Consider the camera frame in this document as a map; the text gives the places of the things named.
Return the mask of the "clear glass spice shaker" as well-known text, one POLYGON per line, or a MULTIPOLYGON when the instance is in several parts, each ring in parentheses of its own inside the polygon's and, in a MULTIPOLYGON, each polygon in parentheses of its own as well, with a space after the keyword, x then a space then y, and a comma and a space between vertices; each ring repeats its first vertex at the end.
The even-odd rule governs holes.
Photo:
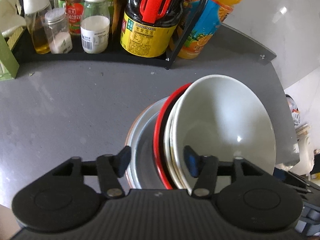
POLYGON ((44 16, 44 30, 52 54, 66 54, 73 48, 64 8, 54 8, 44 16))

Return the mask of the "green cardboard box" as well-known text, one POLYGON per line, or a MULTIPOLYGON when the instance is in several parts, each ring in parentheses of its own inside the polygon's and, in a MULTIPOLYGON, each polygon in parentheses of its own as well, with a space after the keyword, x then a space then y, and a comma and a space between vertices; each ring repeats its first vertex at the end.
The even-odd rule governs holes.
POLYGON ((1 35, 1 81, 15 79, 19 64, 12 54, 7 42, 1 35))

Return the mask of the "white plate bakery print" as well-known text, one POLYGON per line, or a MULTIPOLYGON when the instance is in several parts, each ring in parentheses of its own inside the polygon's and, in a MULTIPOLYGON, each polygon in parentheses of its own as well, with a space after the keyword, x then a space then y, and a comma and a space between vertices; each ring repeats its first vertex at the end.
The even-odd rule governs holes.
POLYGON ((131 133, 131 161, 129 163, 133 189, 161 189, 165 187, 156 171, 153 158, 153 133, 156 119, 166 98, 146 108, 131 133))

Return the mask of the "white plate orange rim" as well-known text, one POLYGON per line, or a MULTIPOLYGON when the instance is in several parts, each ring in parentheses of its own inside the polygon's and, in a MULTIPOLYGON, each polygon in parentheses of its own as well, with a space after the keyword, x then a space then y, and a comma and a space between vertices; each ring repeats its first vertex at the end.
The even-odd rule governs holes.
MULTIPOLYGON (((129 145, 130 144, 130 141, 131 141, 131 133, 132 133, 132 130, 135 129, 135 126, 136 126, 136 123, 139 121, 140 117, 145 113, 146 109, 144 109, 139 116, 137 116, 137 118, 135 119, 135 121, 133 122, 133 124, 131 125, 130 129, 129 129, 129 132, 127 134, 127 137, 126 137, 126 140, 125 140, 125 145, 129 145)), ((127 182, 129 184, 129 188, 133 188, 134 187, 134 183, 132 182, 132 179, 131 179, 131 171, 130 171, 130 167, 128 167, 126 169, 126 172, 125 172, 125 177, 127 179, 127 182)))

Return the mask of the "black metal spice rack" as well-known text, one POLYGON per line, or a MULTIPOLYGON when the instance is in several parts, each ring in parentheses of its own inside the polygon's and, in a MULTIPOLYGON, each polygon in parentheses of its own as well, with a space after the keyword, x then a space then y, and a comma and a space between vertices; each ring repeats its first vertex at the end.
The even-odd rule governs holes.
POLYGON ((144 64, 170 69, 182 46, 187 40, 188 35, 191 33, 203 13, 207 2, 208 0, 200 0, 193 16, 189 22, 186 23, 182 36, 178 37, 176 34, 173 35, 174 48, 172 51, 166 51, 158 57, 146 58, 130 54, 125 51, 119 42, 116 43, 114 48, 107 49, 101 54, 88 54, 82 49, 82 46, 80 45, 81 38, 79 37, 75 38, 73 41, 73 49, 67 54, 38 54, 33 47, 31 36, 27 30, 25 30, 18 39, 14 49, 12 50, 12 54, 20 64, 40 61, 105 61, 144 64))

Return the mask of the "oil bottle white cap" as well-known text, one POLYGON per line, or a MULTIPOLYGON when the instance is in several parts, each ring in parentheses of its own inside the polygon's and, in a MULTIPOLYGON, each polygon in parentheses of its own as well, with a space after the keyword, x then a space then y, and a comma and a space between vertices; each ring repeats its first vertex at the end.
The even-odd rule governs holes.
POLYGON ((34 49, 38 54, 50 52, 44 29, 44 16, 52 9, 49 0, 23 0, 24 18, 34 49))

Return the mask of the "white lid seasoning jar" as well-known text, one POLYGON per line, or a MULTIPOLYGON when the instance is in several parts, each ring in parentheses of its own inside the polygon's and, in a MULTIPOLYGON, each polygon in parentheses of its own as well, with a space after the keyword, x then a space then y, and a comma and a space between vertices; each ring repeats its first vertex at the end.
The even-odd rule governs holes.
POLYGON ((85 0, 80 21, 81 43, 86 53, 99 54, 106 50, 110 29, 107 0, 85 0))

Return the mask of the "orange juice bottle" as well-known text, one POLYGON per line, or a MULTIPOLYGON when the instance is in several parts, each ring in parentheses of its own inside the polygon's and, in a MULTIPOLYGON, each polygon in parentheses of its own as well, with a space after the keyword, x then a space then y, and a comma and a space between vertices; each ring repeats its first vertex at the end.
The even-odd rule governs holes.
MULTIPOLYGON (((198 22, 188 35, 178 57, 194 59, 215 34, 221 23, 230 14, 234 6, 242 0, 208 0, 198 22)), ((200 0, 184 0, 184 13, 176 28, 178 36, 183 34, 186 24, 196 12, 200 0)))

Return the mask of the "brown bowl with packets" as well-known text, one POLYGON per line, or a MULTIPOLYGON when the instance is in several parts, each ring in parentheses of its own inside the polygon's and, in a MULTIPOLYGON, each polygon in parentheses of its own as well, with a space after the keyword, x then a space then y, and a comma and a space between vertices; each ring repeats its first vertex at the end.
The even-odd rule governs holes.
POLYGON ((298 106, 291 96, 289 96, 288 94, 285 94, 285 96, 289 105, 293 123, 295 126, 298 126, 300 124, 300 111, 298 109, 298 106))

